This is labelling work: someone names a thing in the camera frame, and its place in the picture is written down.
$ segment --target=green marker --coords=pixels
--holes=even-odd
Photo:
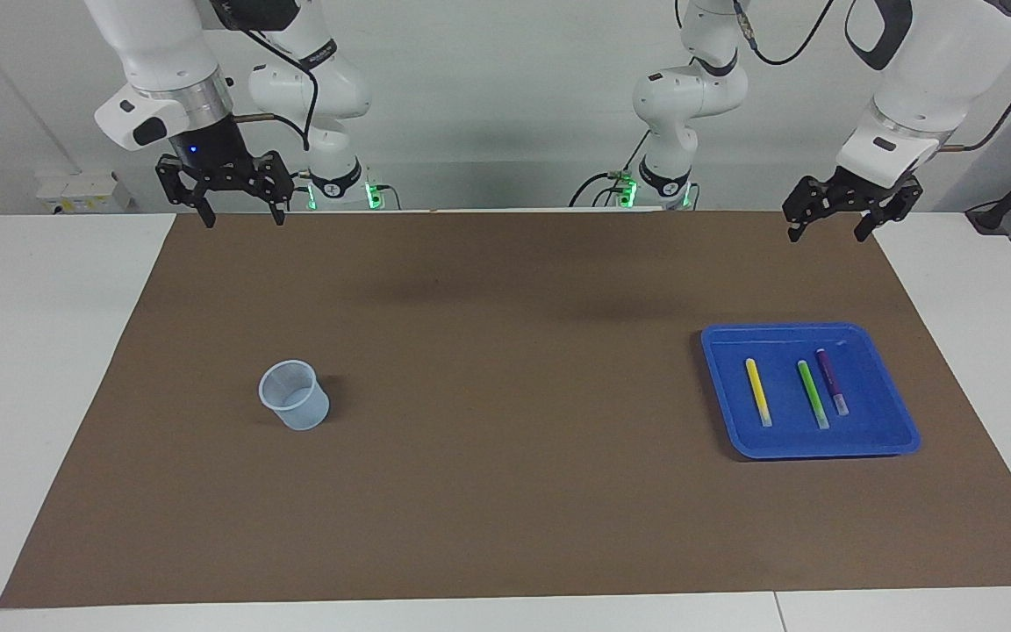
[[[826,409],[822,405],[822,397],[818,395],[817,384],[814,384],[814,375],[810,373],[810,365],[806,364],[806,360],[798,361],[798,372],[802,375],[802,383],[806,385],[806,395],[810,398],[810,408],[814,409],[814,417],[818,419],[818,428],[829,429]]]

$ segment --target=yellow marker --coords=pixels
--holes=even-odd
[[[755,405],[759,409],[759,420],[762,420],[762,427],[770,428],[770,408],[767,408],[766,393],[762,392],[762,380],[759,379],[759,369],[755,367],[755,360],[747,359],[747,379],[751,381],[751,392],[755,395]]]

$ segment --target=blue tray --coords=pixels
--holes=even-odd
[[[906,455],[919,431],[867,333],[850,323],[714,325],[702,333],[723,421],[735,449],[750,459]],[[837,416],[815,352],[825,349],[849,414]],[[774,424],[763,428],[747,379],[755,359]],[[806,360],[829,429],[818,429],[798,361]]]

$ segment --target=white electrical box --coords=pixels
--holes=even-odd
[[[36,197],[53,213],[127,212],[131,195],[115,173],[40,177]]]

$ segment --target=translucent plastic cup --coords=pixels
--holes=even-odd
[[[297,431],[316,427],[330,413],[330,397],[317,384],[314,369],[301,360],[284,360],[268,369],[260,380],[260,400]]]

